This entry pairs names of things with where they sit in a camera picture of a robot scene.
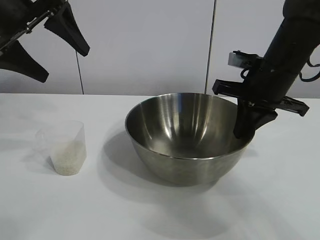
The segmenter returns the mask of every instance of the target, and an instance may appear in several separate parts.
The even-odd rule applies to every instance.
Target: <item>white table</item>
[[[0,94],[1,240],[319,240],[320,99],[279,110],[215,186],[172,187],[125,133],[144,96]],[[61,176],[33,150],[40,128],[85,124],[87,159]]]

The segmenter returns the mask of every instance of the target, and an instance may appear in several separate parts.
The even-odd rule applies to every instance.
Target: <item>robotic arm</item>
[[[47,19],[44,27],[86,56],[89,45],[82,36],[67,0],[0,0],[0,69],[44,83],[49,73],[21,46],[18,39]]]
[[[212,88],[217,94],[235,97],[238,112],[234,134],[237,138],[257,130],[278,116],[276,109],[298,113],[302,117],[309,107],[286,94],[296,78],[312,82],[320,74],[303,79],[301,70],[320,44],[320,1],[286,0],[284,20],[264,57],[234,51],[229,65],[242,68],[242,83],[216,80]]]

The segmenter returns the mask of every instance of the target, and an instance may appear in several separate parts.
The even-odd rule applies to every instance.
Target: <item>stainless steel bowl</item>
[[[145,165],[169,182],[192,186],[216,182],[239,161],[252,134],[233,134],[237,105],[199,94],[156,96],[135,106],[126,131]]]

